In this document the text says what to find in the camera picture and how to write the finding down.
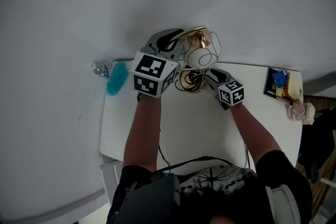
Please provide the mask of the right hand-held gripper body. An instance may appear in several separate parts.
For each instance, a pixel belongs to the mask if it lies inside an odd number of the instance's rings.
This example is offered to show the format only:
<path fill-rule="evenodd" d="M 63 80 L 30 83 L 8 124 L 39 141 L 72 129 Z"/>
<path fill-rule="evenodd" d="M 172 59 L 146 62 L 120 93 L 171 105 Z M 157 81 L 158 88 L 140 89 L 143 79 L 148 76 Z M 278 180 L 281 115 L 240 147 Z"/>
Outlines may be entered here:
<path fill-rule="evenodd" d="M 227 80 L 217 80 L 210 70 L 207 70 L 205 82 L 214 92 L 215 99 L 224 110 L 228 110 L 230 106 L 242 103 L 244 99 L 244 85 L 229 72 Z"/>

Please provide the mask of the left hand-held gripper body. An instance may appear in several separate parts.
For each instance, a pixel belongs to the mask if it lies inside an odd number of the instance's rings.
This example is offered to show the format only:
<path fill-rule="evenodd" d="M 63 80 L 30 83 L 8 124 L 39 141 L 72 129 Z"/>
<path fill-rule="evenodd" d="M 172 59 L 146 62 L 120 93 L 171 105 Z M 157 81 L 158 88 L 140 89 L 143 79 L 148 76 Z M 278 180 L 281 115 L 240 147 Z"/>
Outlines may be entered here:
<path fill-rule="evenodd" d="M 176 39 L 176 46 L 172 51 L 159 51 L 157 40 L 164 35 L 176 33 L 178 36 L 184 30 L 180 28 L 167 29 L 153 34 L 144 47 L 135 55 L 131 68 L 131 78 L 135 91 L 159 98 L 171 85 L 181 67 L 179 63 L 183 49 L 183 40 Z"/>

